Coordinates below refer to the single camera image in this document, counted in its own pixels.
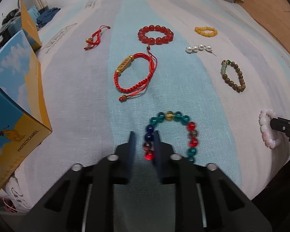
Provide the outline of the white pearl earrings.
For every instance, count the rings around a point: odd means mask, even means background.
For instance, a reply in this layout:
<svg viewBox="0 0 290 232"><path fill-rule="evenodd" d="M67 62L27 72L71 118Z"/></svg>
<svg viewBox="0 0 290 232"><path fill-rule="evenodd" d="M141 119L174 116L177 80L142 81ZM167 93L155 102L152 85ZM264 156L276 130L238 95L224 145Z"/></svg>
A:
<svg viewBox="0 0 290 232"><path fill-rule="evenodd" d="M185 52L188 54L198 53L199 51L200 52L205 51L207 53L210 53L216 56L215 53L213 53L212 47L209 45L199 44L197 46L188 46L185 48Z"/></svg>

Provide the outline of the striped bed sheet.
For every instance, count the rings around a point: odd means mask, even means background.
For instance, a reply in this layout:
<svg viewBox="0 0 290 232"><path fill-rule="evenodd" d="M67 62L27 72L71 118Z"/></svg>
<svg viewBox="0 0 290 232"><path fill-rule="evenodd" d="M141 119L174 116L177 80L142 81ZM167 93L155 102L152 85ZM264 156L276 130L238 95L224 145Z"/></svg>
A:
<svg viewBox="0 0 290 232"><path fill-rule="evenodd" d="M161 25L174 40L154 46L158 68L146 92L124 103L113 72L144 52L137 39ZM90 165L137 135L134 179L146 188L152 167L141 149L158 112L180 111L196 122L196 162L218 166L249 197L290 159L290 143L267 148L259 114L290 119L290 54L239 5L221 0L90 0L63 9L40 32L38 53L52 134L20 165L4 190L31 208L74 164ZM212 47L188 54L185 48Z"/></svg>

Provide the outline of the open blue cardboard box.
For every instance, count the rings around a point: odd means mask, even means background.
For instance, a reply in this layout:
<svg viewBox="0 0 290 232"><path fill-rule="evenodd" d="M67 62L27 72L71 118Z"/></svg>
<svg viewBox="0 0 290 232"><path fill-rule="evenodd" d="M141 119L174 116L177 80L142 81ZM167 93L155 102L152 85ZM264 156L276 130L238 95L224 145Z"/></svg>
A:
<svg viewBox="0 0 290 232"><path fill-rule="evenodd" d="M0 49L0 189L52 132L43 95L36 25L21 5L21 29Z"/></svg>

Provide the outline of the teal suitcase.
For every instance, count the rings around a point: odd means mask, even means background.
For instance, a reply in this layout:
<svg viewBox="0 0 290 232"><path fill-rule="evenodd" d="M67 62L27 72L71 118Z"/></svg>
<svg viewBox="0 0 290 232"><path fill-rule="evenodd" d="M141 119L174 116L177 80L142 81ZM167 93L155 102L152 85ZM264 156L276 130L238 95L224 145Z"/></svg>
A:
<svg viewBox="0 0 290 232"><path fill-rule="evenodd" d="M28 10L28 13L37 26L37 18L40 16L38 9L33 6ZM2 37L4 41L8 41L21 30L21 28L21 12L19 9L13 9L3 18L2 27L0 28L0 37Z"/></svg>

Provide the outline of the dark blue clothes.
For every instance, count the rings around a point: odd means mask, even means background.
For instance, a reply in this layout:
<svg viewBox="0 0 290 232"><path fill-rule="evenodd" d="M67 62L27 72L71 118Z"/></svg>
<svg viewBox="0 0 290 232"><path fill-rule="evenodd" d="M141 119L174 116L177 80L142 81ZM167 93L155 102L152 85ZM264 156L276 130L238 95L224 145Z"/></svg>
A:
<svg viewBox="0 0 290 232"><path fill-rule="evenodd" d="M48 9L44 11L38 18L37 18L37 25L39 28L44 27L47 23L49 23L53 17L60 11L61 9L58 7L53 7L52 9Z"/></svg>

